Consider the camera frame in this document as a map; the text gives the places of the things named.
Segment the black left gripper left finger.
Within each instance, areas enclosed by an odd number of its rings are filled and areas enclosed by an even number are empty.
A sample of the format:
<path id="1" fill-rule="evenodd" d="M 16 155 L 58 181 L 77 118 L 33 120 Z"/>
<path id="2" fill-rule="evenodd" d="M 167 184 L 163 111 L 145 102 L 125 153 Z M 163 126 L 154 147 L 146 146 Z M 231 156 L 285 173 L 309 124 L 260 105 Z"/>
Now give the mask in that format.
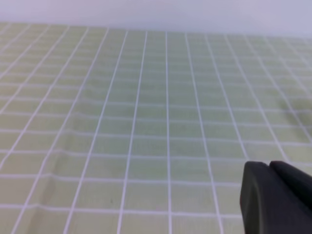
<path id="1" fill-rule="evenodd" d="M 240 208 L 247 234 L 310 234 L 312 210 L 263 162 L 244 165 Z"/>

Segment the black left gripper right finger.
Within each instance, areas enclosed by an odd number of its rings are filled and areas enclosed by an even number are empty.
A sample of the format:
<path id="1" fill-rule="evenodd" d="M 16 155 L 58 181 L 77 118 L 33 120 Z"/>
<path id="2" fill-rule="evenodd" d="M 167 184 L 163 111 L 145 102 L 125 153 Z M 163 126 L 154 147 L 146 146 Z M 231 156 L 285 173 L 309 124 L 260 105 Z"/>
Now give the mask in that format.
<path id="1" fill-rule="evenodd" d="M 269 167 L 277 173 L 288 189 L 311 210 L 312 177 L 284 161 L 271 161 Z"/>

